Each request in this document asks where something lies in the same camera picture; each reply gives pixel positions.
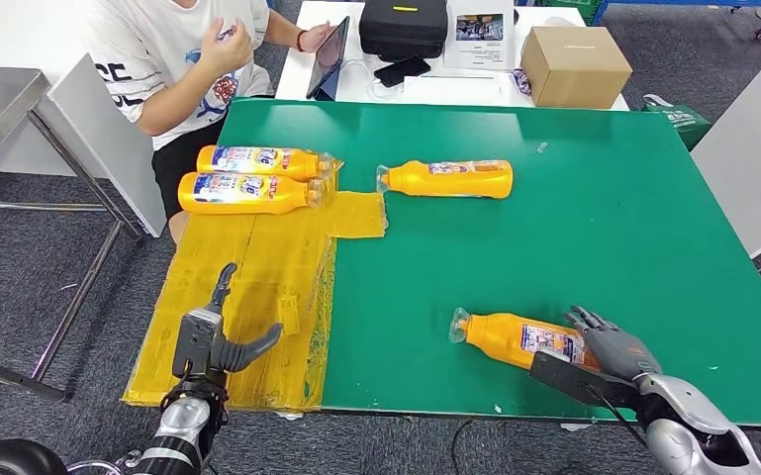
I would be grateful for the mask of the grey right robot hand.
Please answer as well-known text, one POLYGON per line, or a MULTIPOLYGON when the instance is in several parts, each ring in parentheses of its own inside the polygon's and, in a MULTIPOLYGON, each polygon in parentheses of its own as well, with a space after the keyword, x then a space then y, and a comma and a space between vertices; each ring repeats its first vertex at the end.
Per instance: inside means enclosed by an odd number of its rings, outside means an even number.
POLYGON ((647 346, 613 322, 581 306, 572 306, 564 317, 582 336, 603 373, 626 381, 641 374, 662 373, 647 346))

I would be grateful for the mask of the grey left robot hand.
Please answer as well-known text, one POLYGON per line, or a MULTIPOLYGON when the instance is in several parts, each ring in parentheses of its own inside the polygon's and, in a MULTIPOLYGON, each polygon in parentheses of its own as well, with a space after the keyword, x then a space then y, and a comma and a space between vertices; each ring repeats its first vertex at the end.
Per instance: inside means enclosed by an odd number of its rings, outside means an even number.
MULTIPOLYGON (((211 299, 205 307, 206 311, 215 314, 217 317, 222 315, 225 300, 231 293, 230 281, 237 269, 238 267, 234 262, 229 262, 223 267, 218 276, 211 299)), ((247 343, 240 343, 228 340, 223 333, 222 325, 218 324, 218 327, 212 338, 209 368, 227 373, 243 371, 254 360, 276 344, 283 330, 281 323, 275 323, 258 339, 247 343)))

